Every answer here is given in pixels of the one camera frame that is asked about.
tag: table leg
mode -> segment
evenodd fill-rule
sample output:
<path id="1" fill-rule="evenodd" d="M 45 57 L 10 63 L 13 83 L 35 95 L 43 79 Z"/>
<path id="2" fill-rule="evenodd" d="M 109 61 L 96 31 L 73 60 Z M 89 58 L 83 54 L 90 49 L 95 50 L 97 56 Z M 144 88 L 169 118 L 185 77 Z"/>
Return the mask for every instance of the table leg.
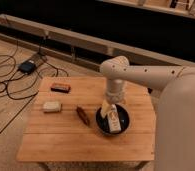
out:
<path id="1" fill-rule="evenodd" d="M 137 166 L 134 167 L 135 170 L 140 170 L 142 169 L 147 163 L 149 163 L 148 161 L 142 161 L 140 162 Z"/>
<path id="2" fill-rule="evenodd" d="M 37 163 L 44 171 L 51 171 L 51 169 L 49 168 L 49 166 L 46 163 L 44 163 L 44 162 L 37 162 Z"/>

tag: power strip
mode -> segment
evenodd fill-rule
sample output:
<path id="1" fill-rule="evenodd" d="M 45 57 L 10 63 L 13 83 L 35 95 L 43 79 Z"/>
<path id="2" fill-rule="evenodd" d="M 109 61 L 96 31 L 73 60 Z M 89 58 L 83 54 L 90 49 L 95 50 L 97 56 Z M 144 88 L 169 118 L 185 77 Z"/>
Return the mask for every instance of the power strip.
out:
<path id="1" fill-rule="evenodd" d="M 24 74 L 33 73 L 39 66 L 47 61 L 46 56 L 42 56 L 39 53 L 32 55 L 28 60 L 19 65 L 18 71 Z"/>

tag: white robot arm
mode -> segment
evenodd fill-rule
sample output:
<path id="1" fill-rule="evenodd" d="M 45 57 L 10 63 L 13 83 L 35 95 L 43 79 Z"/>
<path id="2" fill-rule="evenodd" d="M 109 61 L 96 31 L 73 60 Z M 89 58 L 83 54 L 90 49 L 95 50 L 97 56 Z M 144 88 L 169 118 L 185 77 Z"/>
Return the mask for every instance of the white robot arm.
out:
<path id="1" fill-rule="evenodd" d="M 156 127 L 155 171 L 195 171 L 195 67 L 130 66 L 126 57 L 104 61 L 106 100 L 124 97 L 124 81 L 162 91 Z"/>

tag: wood grain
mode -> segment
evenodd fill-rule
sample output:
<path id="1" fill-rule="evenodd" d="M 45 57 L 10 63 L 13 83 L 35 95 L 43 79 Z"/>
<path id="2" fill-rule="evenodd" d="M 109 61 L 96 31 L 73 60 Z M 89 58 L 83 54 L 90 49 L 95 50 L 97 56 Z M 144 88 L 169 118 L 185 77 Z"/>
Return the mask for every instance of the wood grain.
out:
<path id="1" fill-rule="evenodd" d="M 50 91 L 53 82 L 71 85 L 70 94 Z M 44 78 L 36 97 L 17 159 L 19 161 L 151 161 L 154 159 L 155 113 L 147 89 L 126 84 L 120 104 L 129 113 L 130 126 L 108 137 L 97 127 L 95 113 L 105 91 L 102 77 Z M 59 100 L 61 113 L 44 114 L 45 101 Z M 91 126 L 79 119 L 76 108 L 87 113 Z"/>

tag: small box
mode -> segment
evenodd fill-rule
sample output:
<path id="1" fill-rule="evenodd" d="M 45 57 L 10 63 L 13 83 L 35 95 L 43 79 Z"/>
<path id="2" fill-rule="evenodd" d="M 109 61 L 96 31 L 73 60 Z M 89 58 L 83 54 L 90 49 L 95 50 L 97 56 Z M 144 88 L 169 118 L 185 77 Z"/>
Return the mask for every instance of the small box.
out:
<path id="1" fill-rule="evenodd" d="M 43 111 L 45 113 L 55 113 L 61 111 L 61 103 L 59 101 L 45 102 L 43 104 Z"/>

